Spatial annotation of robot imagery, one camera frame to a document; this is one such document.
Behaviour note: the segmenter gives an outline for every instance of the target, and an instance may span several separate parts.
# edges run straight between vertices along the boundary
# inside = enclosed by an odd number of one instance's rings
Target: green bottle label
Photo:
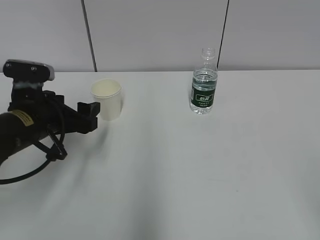
[[[192,86],[191,103],[199,108],[211,107],[214,103],[216,89],[210,91],[200,91]]]

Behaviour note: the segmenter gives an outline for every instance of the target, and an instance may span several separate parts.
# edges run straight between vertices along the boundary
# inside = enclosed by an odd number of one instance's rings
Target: water
[[[209,68],[195,70],[192,78],[192,87],[199,91],[212,91],[216,89],[218,73]],[[211,111],[212,105],[208,107],[195,106],[190,99],[190,108],[197,114],[207,114]]]

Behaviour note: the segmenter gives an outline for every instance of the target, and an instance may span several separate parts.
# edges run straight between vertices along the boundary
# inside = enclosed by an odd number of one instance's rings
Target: yellow label
[[[34,121],[32,120],[32,118],[24,111],[12,110],[12,111],[9,111],[9,113],[17,116],[26,127],[34,124]]]

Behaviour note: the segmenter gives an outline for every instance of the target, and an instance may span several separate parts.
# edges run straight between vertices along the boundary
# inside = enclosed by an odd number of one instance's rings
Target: wall seam
[[[81,6],[82,6],[84,23],[85,23],[86,35],[87,35],[88,41],[89,41],[90,53],[91,53],[92,63],[93,63],[93,69],[94,69],[95,72],[98,72],[96,58],[95,58],[95,52],[94,52],[94,47],[93,47],[92,40],[91,40],[91,34],[90,34],[90,28],[89,28],[89,22],[88,22],[88,16],[87,16],[85,0],[81,0]]]
[[[217,67],[217,68],[219,68],[219,62],[220,62],[222,44],[223,44],[224,36],[225,36],[226,22],[227,22],[228,10],[229,10],[229,1],[230,1],[230,0],[227,0],[227,3],[226,3],[224,23],[223,23],[223,29],[222,29],[222,35],[221,35],[221,42],[220,42],[220,48],[219,48],[219,55],[218,55],[218,60],[217,60],[217,64],[216,64],[216,67]]]

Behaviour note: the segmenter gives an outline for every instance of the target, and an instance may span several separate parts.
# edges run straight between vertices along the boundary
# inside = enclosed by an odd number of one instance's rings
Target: white wall
[[[98,71],[192,70],[219,50],[227,0],[85,0]]]
[[[219,51],[228,0],[84,0],[98,71],[192,70]],[[320,69],[320,0],[230,0],[220,70]],[[94,70],[81,0],[2,0],[0,71]]]
[[[320,0],[230,0],[220,70],[320,69]]]
[[[80,0],[1,0],[0,32],[1,71],[7,59],[94,70]]]

